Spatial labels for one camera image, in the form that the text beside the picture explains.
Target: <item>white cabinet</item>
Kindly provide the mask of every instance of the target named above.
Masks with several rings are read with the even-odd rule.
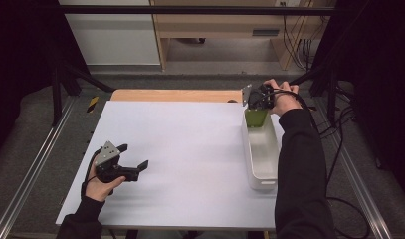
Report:
[[[60,0],[61,5],[149,5],[148,0]],[[160,65],[149,14],[66,14],[88,65]]]

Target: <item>gray floor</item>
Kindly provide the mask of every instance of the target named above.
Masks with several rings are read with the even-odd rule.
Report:
[[[241,89],[249,83],[260,84],[271,77],[279,81],[294,79],[303,71],[297,67],[281,71],[268,41],[211,40],[204,45],[192,39],[173,41],[167,69],[124,68],[113,75],[95,71],[96,78],[115,88],[129,89]],[[81,81],[83,92],[77,98],[73,112],[60,133],[25,205],[22,207],[11,233],[34,233],[30,238],[54,238],[58,227],[55,220],[61,203],[87,150],[104,102],[110,94]],[[301,95],[310,106],[309,82],[301,85]],[[92,113],[86,113],[92,97],[100,100]],[[347,103],[338,99],[343,109]],[[319,112],[312,112],[319,129],[325,129]],[[52,121],[51,89],[45,88],[22,101],[21,115],[11,135],[0,151],[0,217],[16,193],[23,177],[37,155],[49,132]],[[374,156],[355,121],[344,127],[344,145],[394,238],[405,238],[405,196],[391,172],[377,169]],[[336,148],[331,137],[323,140],[328,166]],[[328,190],[329,196],[338,197],[359,206],[346,172],[340,162]],[[336,226],[352,236],[361,236],[365,230],[362,219],[349,207],[332,203]]]

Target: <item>white container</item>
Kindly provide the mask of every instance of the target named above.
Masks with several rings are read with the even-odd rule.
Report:
[[[262,127],[247,127],[243,117],[242,137],[249,185],[253,189],[275,190],[280,147],[271,117]]]

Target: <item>black curtain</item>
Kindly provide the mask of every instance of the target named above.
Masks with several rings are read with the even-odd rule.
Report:
[[[38,41],[42,34],[56,43],[62,53],[59,58],[89,73],[64,14],[35,12],[33,6],[39,4],[58,5],[59,2],[0,0],[0,147],[19,115],[22,98],[51,85],[51,64]],[[27,7],[31,7],[29,10],[43,26],[40,36],[31,33],[31,23],[17,14],[19,9],[25,11]],[[74,80],[72,75],[66,77]]]
[[[339,6],[362,2],[338,1]],[[319,46],[319,66],[343,32],[334,18]],[[354,107],[376,157],[405,192],[405,0],[371,0],[349,30],[333,65],[337,79],[354,84]]]

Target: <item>green object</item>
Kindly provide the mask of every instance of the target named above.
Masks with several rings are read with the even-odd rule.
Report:
[[[248,127],[262,127],[268,110],[249,110],[245,109],[246,125]]]

